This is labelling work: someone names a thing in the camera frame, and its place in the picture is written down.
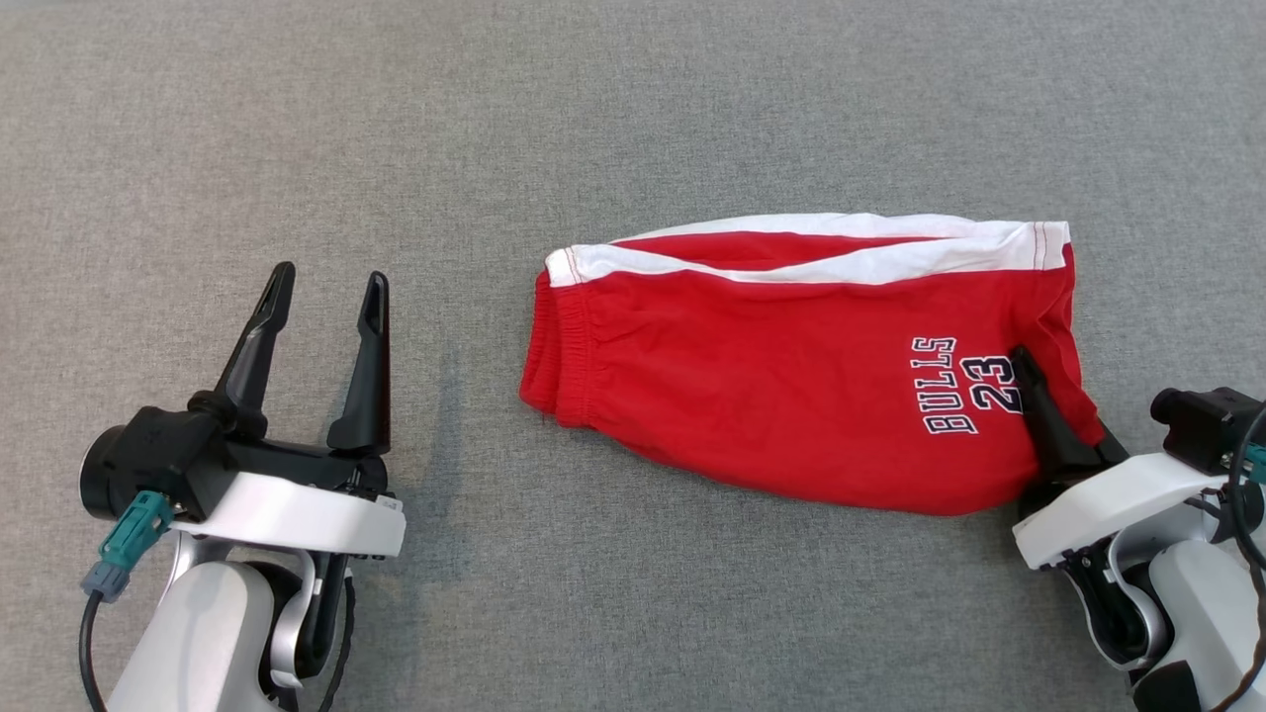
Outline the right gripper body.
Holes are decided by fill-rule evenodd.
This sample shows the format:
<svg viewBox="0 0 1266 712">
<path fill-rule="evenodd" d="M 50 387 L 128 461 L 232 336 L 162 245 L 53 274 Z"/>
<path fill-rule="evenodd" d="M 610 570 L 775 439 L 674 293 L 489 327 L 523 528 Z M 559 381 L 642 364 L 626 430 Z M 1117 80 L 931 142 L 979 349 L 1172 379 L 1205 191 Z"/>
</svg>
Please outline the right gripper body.
<svg viewBox="0 0 1266 712">
<path fill-rule="evenodd" d="M 1166 452 L 1131 456 L 1125 462 L 1069 488 L 1013 527 L 1031 571 L 1063 563 L 1063 554 L 1094 545 L 1199 492 L 1225 486 L 1225 475 L 1206 475 Z"/>
</svg>

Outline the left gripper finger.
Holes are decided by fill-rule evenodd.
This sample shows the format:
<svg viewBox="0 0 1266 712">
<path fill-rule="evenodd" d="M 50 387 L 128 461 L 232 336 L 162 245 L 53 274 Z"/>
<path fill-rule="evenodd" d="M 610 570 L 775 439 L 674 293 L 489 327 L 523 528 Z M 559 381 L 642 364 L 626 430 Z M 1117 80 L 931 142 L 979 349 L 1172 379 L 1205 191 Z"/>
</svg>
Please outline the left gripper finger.
<svg viewBox="0 0 1266 712">
<path fill-rule="evenodd" d="M 206 410 L 227 433 L 248 440 L 262 440 L 267 433 L 262 405 L 276 340 L 287 324 L 295 279 L 298 267 L 292 262 L 273 267 L 216 386 L 195 391 L 187 402 L 190 410 Z"/>
<path fill-rule="evenodd" d="M 392 450 L 392 326 L 390 283 L 380 271 L 368 276 L 356 321 L 360 347 L 342 414 L 327 433 L 327 446 L 360 456 Z"/>
</svg>

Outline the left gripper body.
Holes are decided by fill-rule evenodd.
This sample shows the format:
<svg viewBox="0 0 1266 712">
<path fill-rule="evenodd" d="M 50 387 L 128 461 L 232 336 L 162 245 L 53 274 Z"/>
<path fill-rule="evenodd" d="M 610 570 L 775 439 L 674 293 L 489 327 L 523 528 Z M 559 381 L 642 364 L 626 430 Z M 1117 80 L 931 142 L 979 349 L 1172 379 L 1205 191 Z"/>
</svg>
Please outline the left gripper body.
<svg viewBox="0 0 1266 712">
<path fill-rule="evenodd" d="M 406 537 L 379 456 L 248 440 L 220 424 L 114 424 L 78 474 L 86 512 L 122 521 L 165 500 L 168 528 L 238 546 L 386 559 Z"/>
</svg>

